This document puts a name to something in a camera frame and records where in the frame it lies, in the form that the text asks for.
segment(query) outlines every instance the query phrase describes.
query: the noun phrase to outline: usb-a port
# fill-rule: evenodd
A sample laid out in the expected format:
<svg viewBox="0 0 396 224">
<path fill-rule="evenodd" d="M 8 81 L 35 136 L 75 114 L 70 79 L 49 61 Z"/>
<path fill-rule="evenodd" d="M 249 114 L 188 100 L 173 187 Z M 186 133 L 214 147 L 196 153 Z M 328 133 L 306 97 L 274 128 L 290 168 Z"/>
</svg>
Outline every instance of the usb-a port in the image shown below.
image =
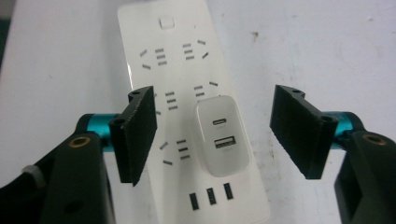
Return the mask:
<svg viewBox="0 0 396 224">
<path fill-rule="evenodd" d="M 213 125 L 218 125 L 227 122 L 227 119 L 216 119 L 213 120 Z"/>
<path fill-rule="evenodd" d="M 233 136 L 215 140 L 216 148 L 228 147 L 228 146 L 235 145 L 235 144 L 236 144 L 236 142 L 235 142 L 235 138 Z"/>
</svg>

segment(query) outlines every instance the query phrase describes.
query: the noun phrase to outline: power strip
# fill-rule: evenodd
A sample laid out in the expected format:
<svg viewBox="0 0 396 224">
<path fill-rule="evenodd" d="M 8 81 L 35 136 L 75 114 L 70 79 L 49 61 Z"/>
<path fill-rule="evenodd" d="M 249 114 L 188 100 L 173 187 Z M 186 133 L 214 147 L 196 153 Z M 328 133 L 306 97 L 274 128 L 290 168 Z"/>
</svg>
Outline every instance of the power strip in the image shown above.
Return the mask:
<svg viewBox="0 0 396 224">
<path fill-rule="evenodd" d="M 235 98 L 205 0 L 124 6 L 119 22 L 133 89 L 153 85 L 156 95 L 148 172 L 160 223 L 264 222 L 270 208 L 248 140 L 249 166 L 236 174 L 214 177 L 202 155 L 194 108 Z"/>
</svg>

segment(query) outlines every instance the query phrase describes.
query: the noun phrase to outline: electrical outlet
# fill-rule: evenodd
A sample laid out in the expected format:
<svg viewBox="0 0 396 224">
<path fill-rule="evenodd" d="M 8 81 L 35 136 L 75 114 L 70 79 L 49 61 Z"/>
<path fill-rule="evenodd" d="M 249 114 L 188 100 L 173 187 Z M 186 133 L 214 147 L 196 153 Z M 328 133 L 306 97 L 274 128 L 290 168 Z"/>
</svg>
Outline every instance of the electrical outlet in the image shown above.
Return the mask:
<svg viewBox="0 0 396 224">
<path fill-rule="evenodd" d="M 160 223 L 265 221 L 269 203 L 243 122 L 236 141 L 246 138 L 249 166 L 215 177 L 199 147 L 195 106 L 235 98 L 205 0 L 131 4 L 119 9 L 119 22 L 133 89 L 153 85 L 156 92 L 148 172 Z"/>
</svg>

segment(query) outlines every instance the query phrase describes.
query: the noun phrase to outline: charger usb-a port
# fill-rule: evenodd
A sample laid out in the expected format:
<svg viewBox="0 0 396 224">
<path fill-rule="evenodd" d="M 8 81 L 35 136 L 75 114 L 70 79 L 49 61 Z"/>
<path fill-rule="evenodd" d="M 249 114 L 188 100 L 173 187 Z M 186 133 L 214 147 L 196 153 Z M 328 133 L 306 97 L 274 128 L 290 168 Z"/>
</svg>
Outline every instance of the charger usb-a port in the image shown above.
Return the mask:
<svg viewBox="0 0 396 224">
<path fill-rule="evenodd" d="M 235 137 L 233 137 L 233 136 L 215 140 L 216 148 L 228 147 L 228 146 L 232 146 L 235 144 L 236 144 L 236 141 L 235 141 Z"/>
<path fill-rule="evenodd" d="M 213 125 L 218 125 L 227 122 L 227 119 L 216 119 L 213 120 Z"/>
</svg>

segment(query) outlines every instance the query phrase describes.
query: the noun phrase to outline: white table surface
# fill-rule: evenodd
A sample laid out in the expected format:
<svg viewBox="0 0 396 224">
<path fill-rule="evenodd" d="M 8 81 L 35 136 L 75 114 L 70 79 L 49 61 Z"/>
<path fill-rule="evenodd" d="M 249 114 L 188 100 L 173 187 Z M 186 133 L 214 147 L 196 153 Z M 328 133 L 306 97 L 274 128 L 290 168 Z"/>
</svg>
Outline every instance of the white table surface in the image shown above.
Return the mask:
<svg viewBox="0 0 396 224">
<path fill-rule="evenodd" d="M 0 186 L 74 131 L 85 113 L 116 113 L 131 90 L 117 8 L 131 1 L 20 0 L 0 74 Z M 353 111 L 396 139 L 396 4 L 390 0 L 208 1 L 262 174 L 272 223 L 340 223 L 333 150 L 321 180 L 305 180 L 269 128 L 275 84 L 323 111 Z M 119 223 L 158 223 L 148 172 L 118 183 Z"/>
</svg>

